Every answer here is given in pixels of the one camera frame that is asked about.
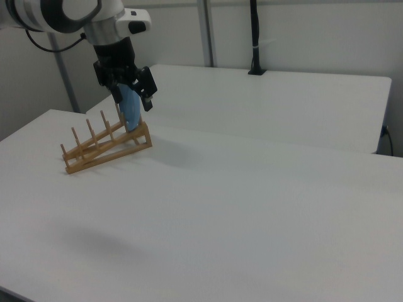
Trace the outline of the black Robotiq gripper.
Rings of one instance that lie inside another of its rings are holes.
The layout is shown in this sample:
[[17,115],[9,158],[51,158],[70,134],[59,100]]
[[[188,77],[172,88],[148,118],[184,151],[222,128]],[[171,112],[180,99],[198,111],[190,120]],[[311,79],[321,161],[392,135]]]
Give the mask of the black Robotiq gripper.
[[98,60],[93,64],[98,82],[108,88],[114,102],[123,100],[120,84],[125,84],[140,96],[146,112],[153,108],[152,98],[157,86],[147,66],[138,69],[135,52],[129,37],[109,45],[95,45]]

